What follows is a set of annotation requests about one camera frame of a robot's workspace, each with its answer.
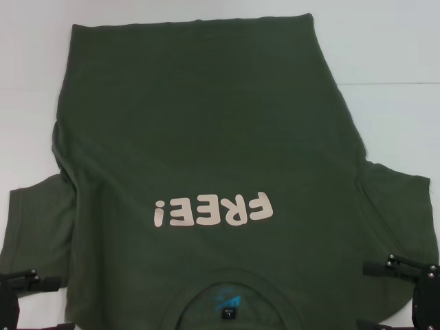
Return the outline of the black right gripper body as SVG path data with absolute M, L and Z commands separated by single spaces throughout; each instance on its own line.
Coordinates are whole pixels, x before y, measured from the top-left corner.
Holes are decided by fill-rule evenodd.
M 417 270 L 412 297 L 414 329 L 439 330 L 439 265 L 409 263 Z

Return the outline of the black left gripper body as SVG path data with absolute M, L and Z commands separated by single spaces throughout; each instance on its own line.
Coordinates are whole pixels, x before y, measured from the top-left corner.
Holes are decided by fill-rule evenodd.
M 19 319 L 19 302 L 17 295 L 7 285 L 1 285 L 0 329 L 16 330 Z

